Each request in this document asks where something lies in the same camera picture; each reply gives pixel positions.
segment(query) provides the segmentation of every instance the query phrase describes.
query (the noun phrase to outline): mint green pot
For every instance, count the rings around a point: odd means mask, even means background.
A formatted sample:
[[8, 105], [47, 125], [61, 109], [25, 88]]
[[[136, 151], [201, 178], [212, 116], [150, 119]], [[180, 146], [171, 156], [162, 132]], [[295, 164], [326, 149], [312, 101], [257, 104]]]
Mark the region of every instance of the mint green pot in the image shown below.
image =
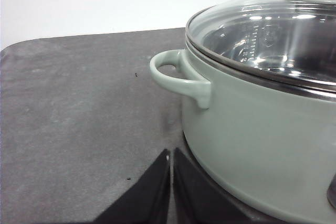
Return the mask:
[[[183, 95], [183, 129], [201, 166], [241, 201], [285, 221], [336, 223], [326, 193], [336, 173], [336, 102], [263, 87], [186, 49], [150, 62]], [[174, 65], [185, 79], [158, 71]]]
[[[205, 171], [284, 221], [336, 223], [336, 0], [233, 0], [150, 62]], [[174, 65], [185, 79], [159, 72]]]

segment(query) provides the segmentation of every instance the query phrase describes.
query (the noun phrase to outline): pot rim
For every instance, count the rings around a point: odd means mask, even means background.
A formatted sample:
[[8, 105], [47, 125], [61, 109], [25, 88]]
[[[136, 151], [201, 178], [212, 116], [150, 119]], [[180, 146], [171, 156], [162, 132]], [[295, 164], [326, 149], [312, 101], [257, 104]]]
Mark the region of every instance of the pot rim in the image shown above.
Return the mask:
[[232, 68], [228, 65], [222, 64], [216, 60], [213, 60], [211, 57], [200, 52], [190, 41], [186, 34], [185, 44], [187, 50], [189, 50], [193, 55], [195, 55], [202, 62], [214, 67], [215, 69], [226, 73], [230, 76], [236, 77], [238, 79], [248, 81], [253, 84], [257, 84], [259, 86], [263, 86], [266, 88], [271, 88], [274, 90], [282, 91], [285, 93], [295, 94], [302, 97], [315, 98], [320, 100], [326, 100], [331, 102], [336, 102], [336, 93], [333, 92], [325, 92], [317, 89], [308, 89], [305, 87], [300, 87], [296, 85], [290, 85], [284, 82], [274, 81], [267, 78], [263, 78], [261, 76], [253, 75], [248, 72], [243, 72]]
[[212, 59], [214, 62], [212, 62], [212, 66], [218, 70], [221, 70], [223, 72], [226, 72], [225, 67], [229, 67], [231, 69], [235, 69], [236, 71], [239, 71], [241, 76], [243, 73], [244, 75], [244, 80], [246, 81], [251, 81], [252, 77], [259, 77], [263, 79], [262, 83], [265, 83], [266, 81], [270, 82], [278, 82], [282, 84], [287, 84], [289, 86], [293, 87], [299, 87], [301, 89], [305, 90], [310, 90], [311, 92], [308, 92], [308, 94], [311, 93], [317, 93], [317, 92], [322, 92], [323, 97], [326, 96], [326, 94], [329, 94], [327, 97], [329, 97], [327, 100], [335, 100], [336, 98], [336, 82], [330, 82], [330, 81], [321, 81], [321, 80], [305, 80], [305, 79], [296, 79], [291, 76], [284, 76], [282, 74], [276, 73], [276, 72], [268, 72], [268, 71], [263, 71], [258, 68], [252, 68], [250, 66], [247, 66], [245, 64], [242, 64], [240, 62], [237, 62], [235, 60], [231, 60], [227, 57], [223, 57], [220, 54], [217, 54], [208, 48], [204, 47], [203, 45], [200, 45], [199, 43], [196, 42], [196, 40], [193, 38], [193, 36], [190, 33], [189, 26], [190, 23], [197, 17], [199, 14], [203, 13], [204, 11], [212, 8], [208, 7], [206, 9], [203, 9], [199, 11], [198, 13], [194, 14], [187, 22], [186, 27], [185, 27], [185, 35], [186, 35], [186, 43], [191, 45], [194, 48], [194, 51], [196, 50], [197, 56], [200, 56], [199, 58], [202, 59], [203, 61], [208, 62], [207, 58]]

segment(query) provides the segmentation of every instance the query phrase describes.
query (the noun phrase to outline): pot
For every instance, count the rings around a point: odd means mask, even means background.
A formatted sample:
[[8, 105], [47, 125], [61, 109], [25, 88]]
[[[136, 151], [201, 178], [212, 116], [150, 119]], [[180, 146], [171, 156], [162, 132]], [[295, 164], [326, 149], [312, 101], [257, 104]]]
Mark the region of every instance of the pot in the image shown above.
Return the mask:
[[[336, 222], [336, 0], [235, 0], [150, 62], [182, 94], [187, 143], [225, 190], [285, 221]], [[173, 65], [185, 79], [159, 72]]]

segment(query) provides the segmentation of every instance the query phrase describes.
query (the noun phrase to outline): glass lid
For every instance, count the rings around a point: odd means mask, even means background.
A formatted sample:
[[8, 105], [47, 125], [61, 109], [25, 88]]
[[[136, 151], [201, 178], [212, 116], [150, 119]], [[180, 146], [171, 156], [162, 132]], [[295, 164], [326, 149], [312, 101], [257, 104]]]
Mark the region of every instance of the glass lid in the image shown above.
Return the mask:
[[187, 41], [256, 76], [336, 92], [336, 4], [235, 0], [194, 15]]

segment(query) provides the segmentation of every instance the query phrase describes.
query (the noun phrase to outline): pot handle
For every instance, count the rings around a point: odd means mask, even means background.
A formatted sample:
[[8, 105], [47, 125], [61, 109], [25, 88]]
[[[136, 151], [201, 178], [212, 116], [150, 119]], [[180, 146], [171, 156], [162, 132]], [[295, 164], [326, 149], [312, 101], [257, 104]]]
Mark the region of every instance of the pot handle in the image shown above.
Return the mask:
[[[202, 109], [208, 109], [211, 97], [211, 82], [201, 76], [189, 64], [184, 49], [169, 50], [155, 55], [149, 64], [150, 73], [161, 87], [178, 94], [187, 95], [196, 100]], [[173, 65], [188, 79], [167, 76], [159, 72], [158, 68], [164, 65]]]

